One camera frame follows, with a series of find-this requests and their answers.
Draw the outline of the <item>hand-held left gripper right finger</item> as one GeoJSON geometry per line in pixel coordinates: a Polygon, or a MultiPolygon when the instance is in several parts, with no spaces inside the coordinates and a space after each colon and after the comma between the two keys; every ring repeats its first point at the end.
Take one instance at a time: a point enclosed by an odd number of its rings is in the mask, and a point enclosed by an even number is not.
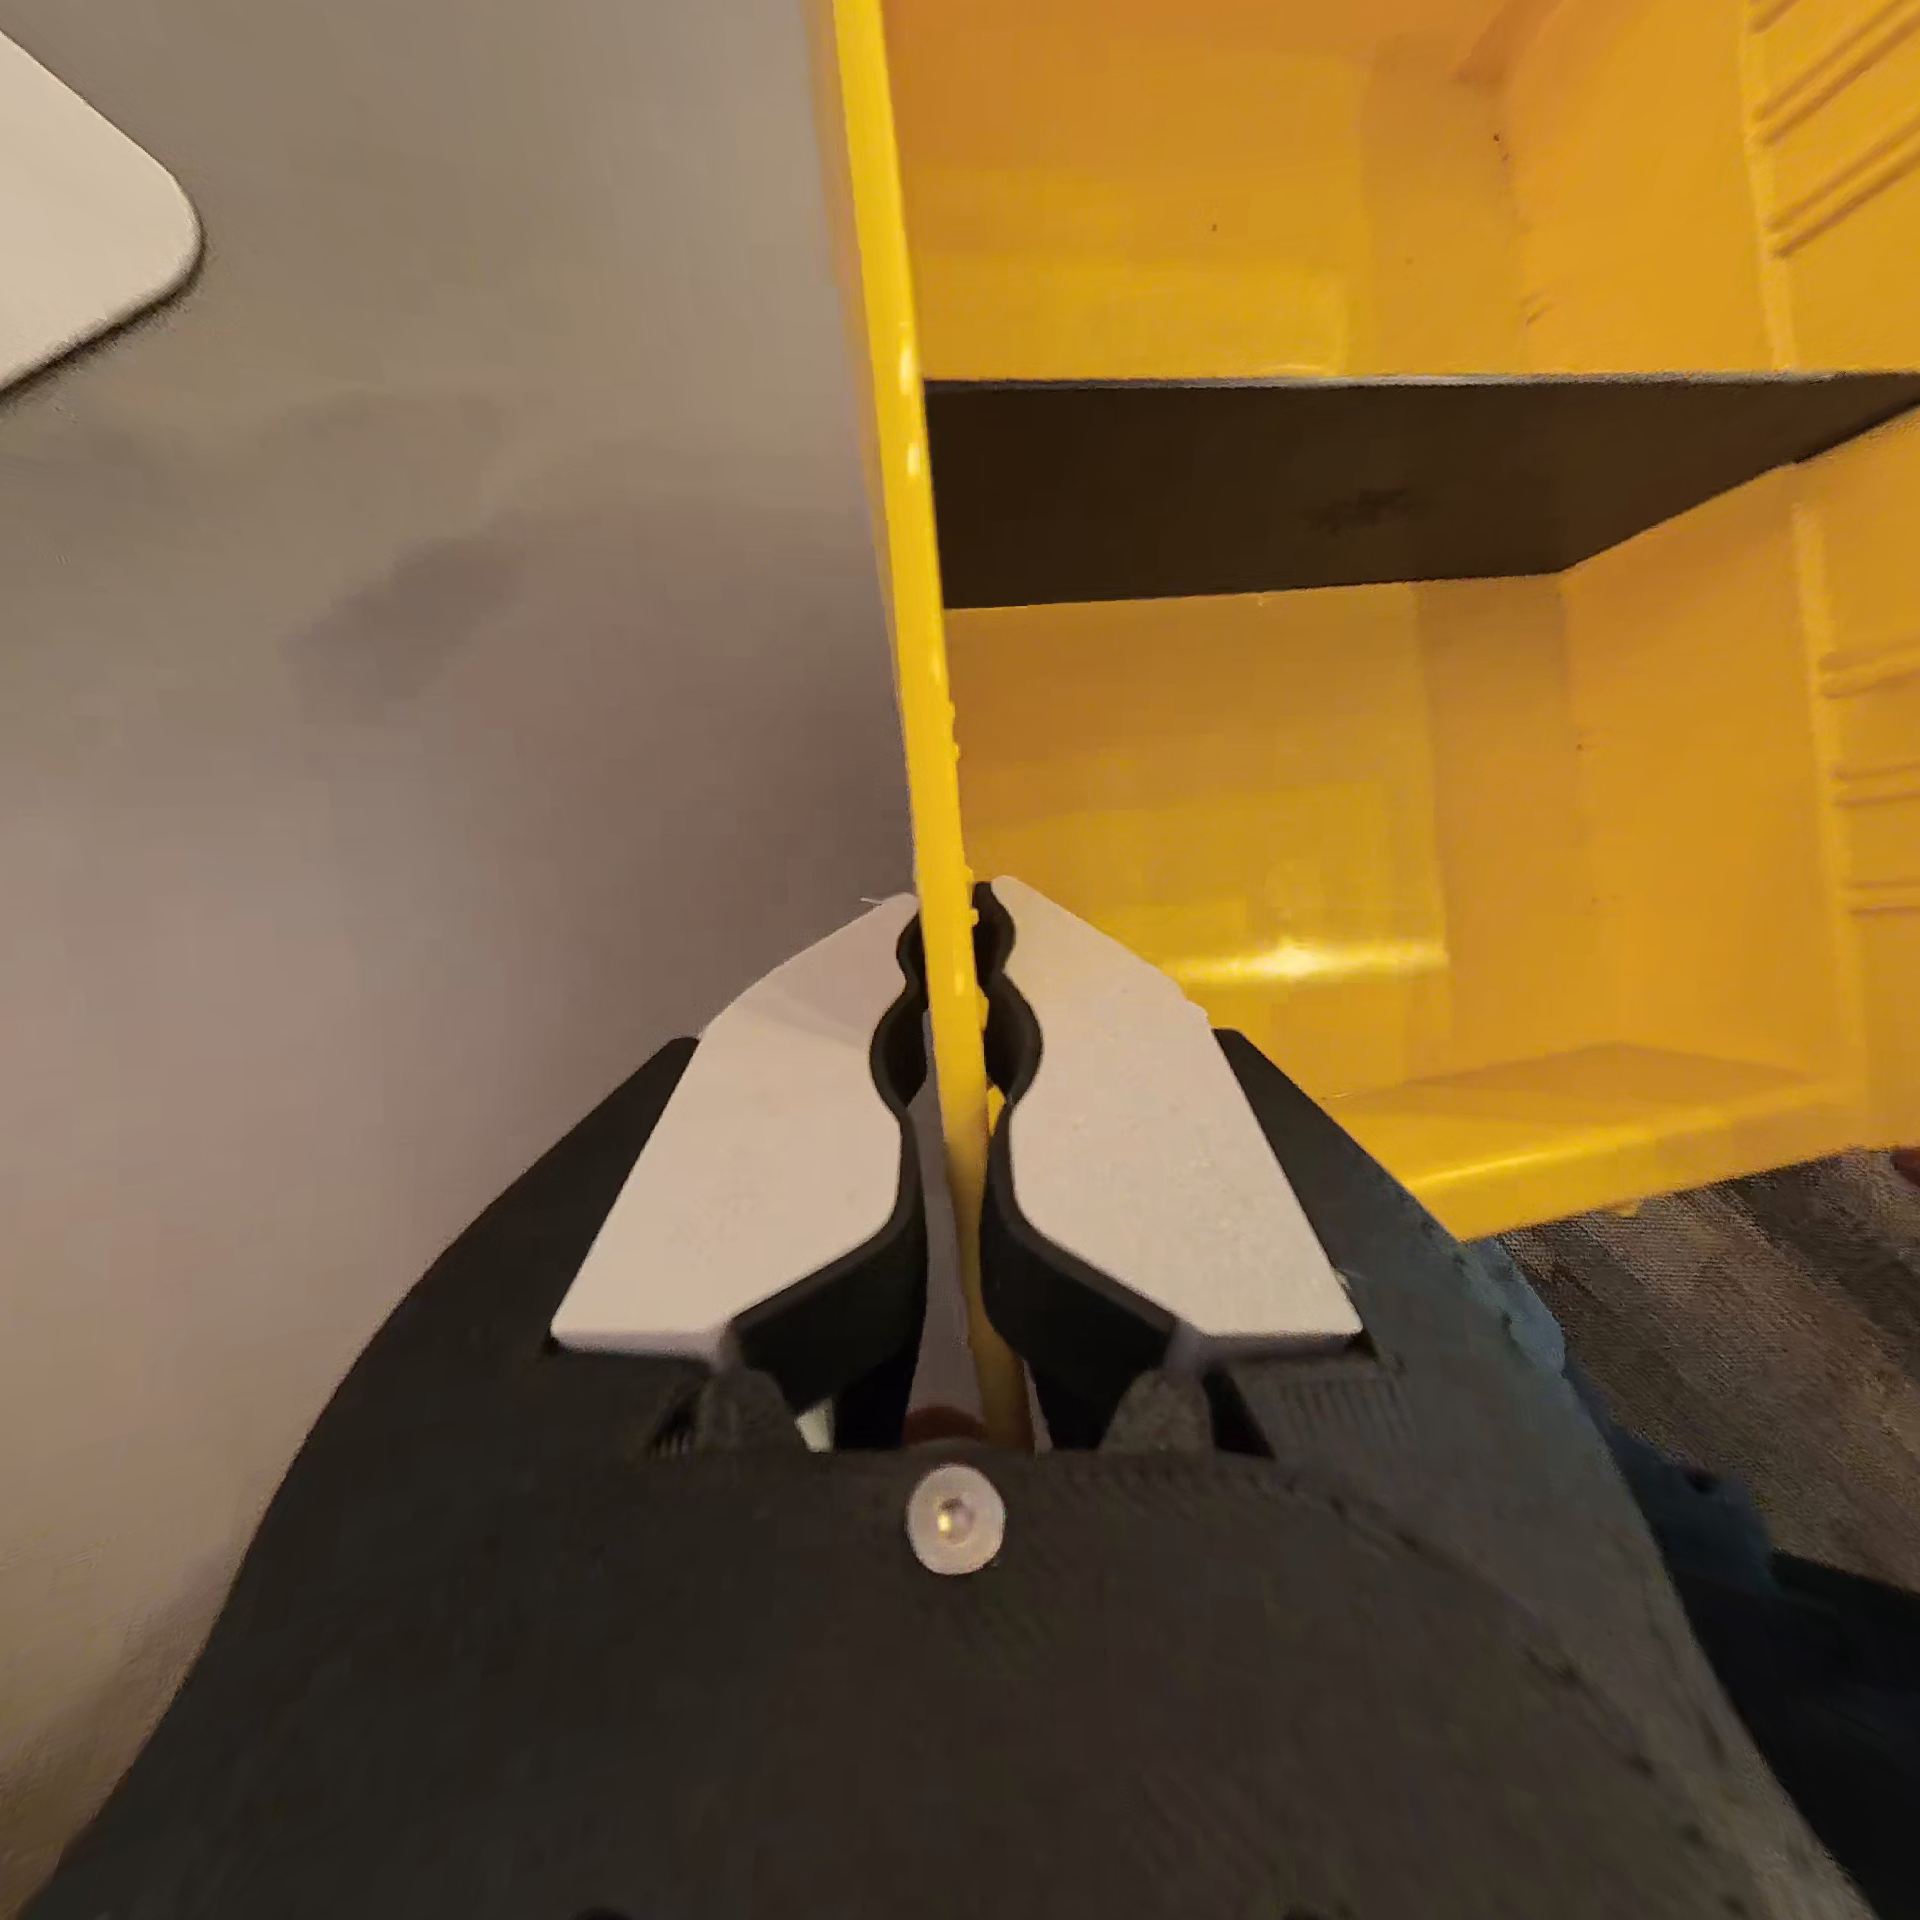
{"type": "Polygon", "coordinates": [[[1016,877],[978,901],[991,1325],[1032,1376],[1342,1352],[1363,1320],[1205,1008],[1016,877]]]}

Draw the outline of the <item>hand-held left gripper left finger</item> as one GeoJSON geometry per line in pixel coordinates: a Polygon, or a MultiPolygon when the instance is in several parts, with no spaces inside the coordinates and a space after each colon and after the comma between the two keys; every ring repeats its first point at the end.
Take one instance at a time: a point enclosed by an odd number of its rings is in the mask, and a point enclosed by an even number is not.
{"type": "Polygon", "coordinates": [[[744,1313],[874,1240],[903,1188],[909,1095],[874,1045],[917,916],[893,894],[734,997],[696,1038],[568,1284],[568,1352],[720,1360],[744,1313]]]}

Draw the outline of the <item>person's legs in jeans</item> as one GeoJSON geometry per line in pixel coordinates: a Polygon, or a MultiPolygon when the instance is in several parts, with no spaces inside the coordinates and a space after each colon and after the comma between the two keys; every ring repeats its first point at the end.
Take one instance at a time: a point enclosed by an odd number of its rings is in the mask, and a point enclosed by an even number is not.
{"type": "Polygon", "coordinates": [[[1619,1465],[1724,1693],[1876,1915],[1917,1915],[1917,1597],[1774,1544],[1742,1484],[1619,1465]]]}

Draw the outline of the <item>yellow plastic bin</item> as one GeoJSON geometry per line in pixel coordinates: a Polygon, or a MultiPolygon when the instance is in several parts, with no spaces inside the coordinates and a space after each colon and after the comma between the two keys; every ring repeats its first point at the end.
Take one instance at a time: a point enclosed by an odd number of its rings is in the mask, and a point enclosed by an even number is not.
{"type": "Polygon", "coordinates": [[[1916,372],[1916,5],[808,5],[949,1156],[973,879],[1464,1237],[1916,1148],[1916,414],[1543,577],[951,611],[932,380],[1916,372]]]}

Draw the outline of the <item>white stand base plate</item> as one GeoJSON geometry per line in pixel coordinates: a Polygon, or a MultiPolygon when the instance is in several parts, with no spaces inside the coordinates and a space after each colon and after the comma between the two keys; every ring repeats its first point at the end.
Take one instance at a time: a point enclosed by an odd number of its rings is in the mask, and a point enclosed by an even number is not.
{"type": "Polygon", "coordinates": [[[179,296],[202,253],[181,182],[2,38],[2,389],[179,296]]]}

